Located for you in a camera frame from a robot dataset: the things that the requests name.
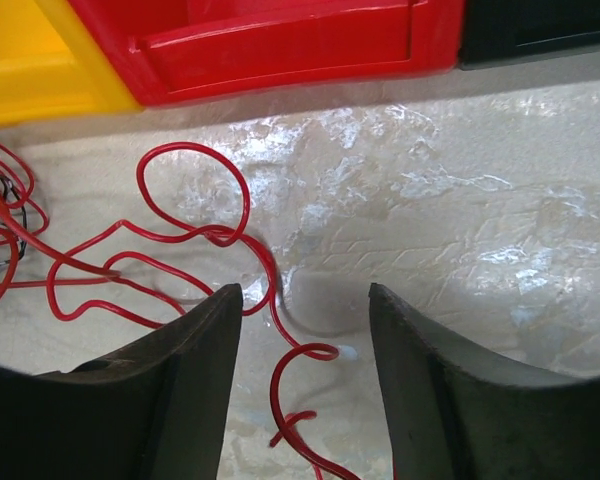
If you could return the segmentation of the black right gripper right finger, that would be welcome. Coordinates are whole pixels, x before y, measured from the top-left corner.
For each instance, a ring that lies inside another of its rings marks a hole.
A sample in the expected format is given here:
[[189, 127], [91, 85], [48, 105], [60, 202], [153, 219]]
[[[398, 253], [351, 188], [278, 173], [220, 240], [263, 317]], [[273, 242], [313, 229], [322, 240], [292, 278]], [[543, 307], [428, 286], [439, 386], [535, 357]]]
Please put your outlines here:
[[600, 375], [497, 354], [372, 284], [369, 321], [398, 479], [600, 479]]

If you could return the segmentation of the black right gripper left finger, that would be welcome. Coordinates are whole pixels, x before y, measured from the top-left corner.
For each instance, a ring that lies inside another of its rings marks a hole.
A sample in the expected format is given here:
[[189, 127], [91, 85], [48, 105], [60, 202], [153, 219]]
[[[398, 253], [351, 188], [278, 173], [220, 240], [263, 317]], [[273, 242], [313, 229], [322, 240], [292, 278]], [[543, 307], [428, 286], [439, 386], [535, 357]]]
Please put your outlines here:
[[229, 284], [62, 373], [0, 366], [0, 479], [212, 479], [241, 332]]

